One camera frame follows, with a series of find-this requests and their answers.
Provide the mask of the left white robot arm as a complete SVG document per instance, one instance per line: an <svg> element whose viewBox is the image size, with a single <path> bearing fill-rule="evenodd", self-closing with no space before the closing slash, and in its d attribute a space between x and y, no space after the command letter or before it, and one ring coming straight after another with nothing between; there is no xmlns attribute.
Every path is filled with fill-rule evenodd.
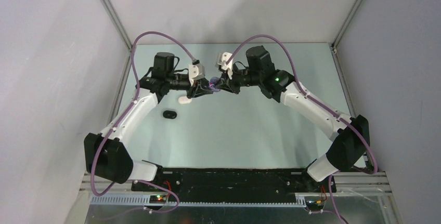
<svg viewBox="0 0 441 224"><path fill-rule="evenodd" d="M86 170L90 174L123 184L129 180L144 180L152 191L164 186L159 165L134 160L128 150L135 130L170 90L185 91L191 99L212 94L199 60L188 66L187 73L176 69L180 59L169 52L159 52L153 66L137 80L134 95L127 108L119 113L100 133L89 133L84 139Z"/></svg>

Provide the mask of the white earbud charging case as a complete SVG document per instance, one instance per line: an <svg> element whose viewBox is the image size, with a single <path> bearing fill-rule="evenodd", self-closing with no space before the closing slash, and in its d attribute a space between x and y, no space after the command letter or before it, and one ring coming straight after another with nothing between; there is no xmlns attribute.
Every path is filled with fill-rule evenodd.
<svg viewBox="0 0 441 224"><path fill-rule="evenodd" d="M181 96L178 98L179 104L189 104L192 102L192 98L188 98L187 96Z"/></svg>

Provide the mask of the purple earbud charging case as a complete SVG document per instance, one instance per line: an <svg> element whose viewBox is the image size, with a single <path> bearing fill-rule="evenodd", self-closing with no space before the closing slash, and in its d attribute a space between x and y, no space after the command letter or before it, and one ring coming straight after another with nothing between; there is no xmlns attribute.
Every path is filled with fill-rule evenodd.
<svg viewBox="0 0 441 224"><path fill-rule="evenodd" d="M214 92L214 93L218 93L220 92L220 89L217 87L218 83L221 81L221 79L219 77L212 77L209 80L209 89Z"/></svg>

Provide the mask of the black earbud charging case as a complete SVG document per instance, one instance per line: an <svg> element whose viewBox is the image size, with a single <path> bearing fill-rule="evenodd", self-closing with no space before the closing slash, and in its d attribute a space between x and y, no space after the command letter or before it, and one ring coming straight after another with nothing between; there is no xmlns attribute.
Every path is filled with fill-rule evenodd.
<svg viewBox="0 0 441 224"><path fill-rule="evenodd" d="M165 110L163 111L162 116L166 119L173 120L177 118L177 112L173 110Z"/></svg>

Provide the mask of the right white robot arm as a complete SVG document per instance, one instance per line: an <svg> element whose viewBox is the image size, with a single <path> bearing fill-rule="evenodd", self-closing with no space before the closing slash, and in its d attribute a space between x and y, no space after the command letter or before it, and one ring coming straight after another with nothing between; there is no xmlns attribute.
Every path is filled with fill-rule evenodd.
<svg viewBox="0 0 441 224"><path fill-rule="evenodd" d="M317 99L293 74L276 69L263 46L251 47L245 55L248 65L244 69L237 68L231 53L218 56L216 65L222 75L214 88L238 94L241 87L257 86L268 99L297 110L332 142L324 155L303 170L302 184L307 191L317 191L323 180L352 168L367 152L369 124L365 117L351 117Z"/></svg>

